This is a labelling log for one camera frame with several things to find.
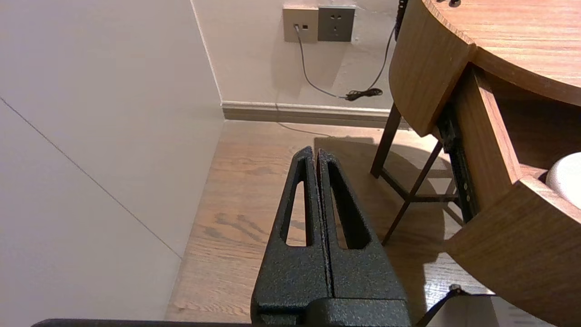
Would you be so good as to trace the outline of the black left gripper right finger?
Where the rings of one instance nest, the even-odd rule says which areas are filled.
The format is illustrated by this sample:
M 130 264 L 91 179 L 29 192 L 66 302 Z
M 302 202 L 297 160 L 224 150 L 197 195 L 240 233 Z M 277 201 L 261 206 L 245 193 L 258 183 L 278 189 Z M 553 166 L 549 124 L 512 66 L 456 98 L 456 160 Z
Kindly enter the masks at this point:
M 318 152 L 318 186 L 335 298 L 398 300 L 407 296 L 339 160 Z

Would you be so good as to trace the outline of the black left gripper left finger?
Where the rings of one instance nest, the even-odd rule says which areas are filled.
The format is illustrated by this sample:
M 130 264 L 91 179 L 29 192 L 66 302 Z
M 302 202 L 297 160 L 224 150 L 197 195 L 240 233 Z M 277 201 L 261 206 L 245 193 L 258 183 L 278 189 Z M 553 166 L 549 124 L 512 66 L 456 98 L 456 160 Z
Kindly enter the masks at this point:
M 304 190 L 306 245 L 287 244 L 293 203 Z M 252 319 L 304 319 L 309 304 L 330 295 L 321 199 L 313 149 L 293 155 L 251 296 Z

